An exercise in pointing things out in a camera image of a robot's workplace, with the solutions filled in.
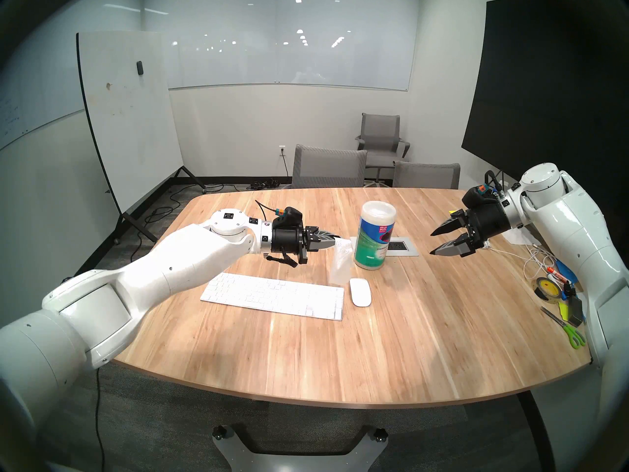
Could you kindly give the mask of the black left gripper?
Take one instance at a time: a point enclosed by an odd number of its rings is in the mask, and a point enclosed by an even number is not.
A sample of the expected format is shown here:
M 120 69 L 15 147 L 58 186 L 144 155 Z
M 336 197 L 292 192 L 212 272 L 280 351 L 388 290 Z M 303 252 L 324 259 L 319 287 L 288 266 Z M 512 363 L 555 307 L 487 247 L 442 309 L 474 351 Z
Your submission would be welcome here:
M 332 248 L 337 238 L 340 236 L 315 226 L 272 228 L 271 254 L 281 254 L 282 257 L 271 256 L 271 261 L 288 266 L 307 264 L 308 252 Z

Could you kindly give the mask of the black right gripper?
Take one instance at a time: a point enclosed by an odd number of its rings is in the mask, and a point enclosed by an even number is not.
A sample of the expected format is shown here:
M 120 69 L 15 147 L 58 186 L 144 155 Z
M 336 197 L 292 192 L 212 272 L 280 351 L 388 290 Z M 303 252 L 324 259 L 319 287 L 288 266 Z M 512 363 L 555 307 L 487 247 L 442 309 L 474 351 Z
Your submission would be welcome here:
M 464 205 L 466 211 L 458 209 L 450 212 L 450 217 L 431 236 L 449 234 L 461 228 L 467 228 L 468 233 L 436 247 L 430 252 L 431 255 L 466 257 L 474 254 L 476 247 L 484 247 L 489 238 L 511 229 L 508 217 L 498 200 L 484 204 L 464 201 Z

